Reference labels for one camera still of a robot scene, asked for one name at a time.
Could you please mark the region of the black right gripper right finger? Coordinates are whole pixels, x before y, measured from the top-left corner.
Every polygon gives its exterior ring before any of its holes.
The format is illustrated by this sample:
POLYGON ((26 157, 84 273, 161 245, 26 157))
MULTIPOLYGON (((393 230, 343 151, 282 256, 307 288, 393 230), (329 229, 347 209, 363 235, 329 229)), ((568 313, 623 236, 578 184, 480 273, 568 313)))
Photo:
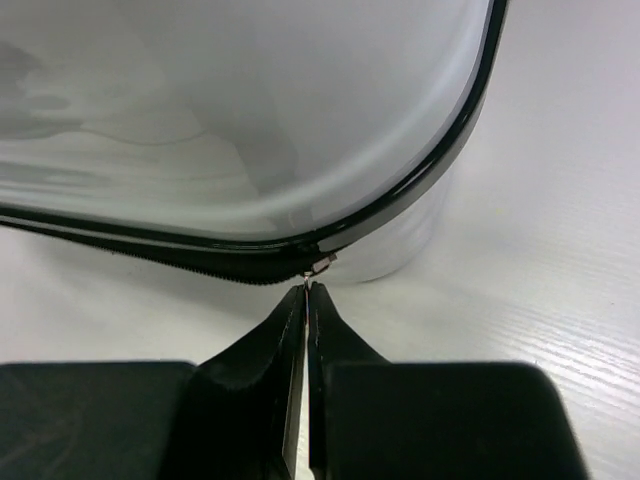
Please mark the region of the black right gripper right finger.
POLYGON ((318 479, 585 479, 561 396, 521 362, 393 363, 307 290, 318 479))

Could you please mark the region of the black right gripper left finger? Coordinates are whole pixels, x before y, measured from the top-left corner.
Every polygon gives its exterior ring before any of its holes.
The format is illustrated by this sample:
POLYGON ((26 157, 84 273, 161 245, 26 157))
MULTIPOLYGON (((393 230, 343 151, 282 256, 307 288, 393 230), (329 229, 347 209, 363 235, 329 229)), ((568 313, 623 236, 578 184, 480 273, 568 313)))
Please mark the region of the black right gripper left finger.
POLYGON ((5 479, 291 479, 305 293, 202 364, 11 363, 1 368, 5 479))

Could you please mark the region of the space astronaut kids suitcase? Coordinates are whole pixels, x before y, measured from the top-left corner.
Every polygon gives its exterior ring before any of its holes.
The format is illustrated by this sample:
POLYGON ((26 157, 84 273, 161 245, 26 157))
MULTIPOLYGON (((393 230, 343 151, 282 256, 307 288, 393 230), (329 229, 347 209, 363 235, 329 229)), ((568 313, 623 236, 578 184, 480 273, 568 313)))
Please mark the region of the space astronaut kids suitcase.
POLYGON ((1 221, 247 284, 431 239, 504 1, 5 1, 1 221))

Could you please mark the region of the silver zipper pull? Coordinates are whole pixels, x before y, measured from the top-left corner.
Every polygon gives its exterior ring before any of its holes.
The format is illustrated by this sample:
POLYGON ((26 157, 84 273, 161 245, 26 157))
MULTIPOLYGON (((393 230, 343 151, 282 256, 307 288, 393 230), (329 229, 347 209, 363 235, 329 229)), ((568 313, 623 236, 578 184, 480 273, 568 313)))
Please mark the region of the silver zipper pull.
POLYGON ((337 259, 337 255, 333 253, 318 260, 317 262, 313 263, 308 269, 306 269, 301 274, 304 288, 306 290, 310 290, 313 278, 324 273, 327 269, 329 269, 336 259, 337 259))

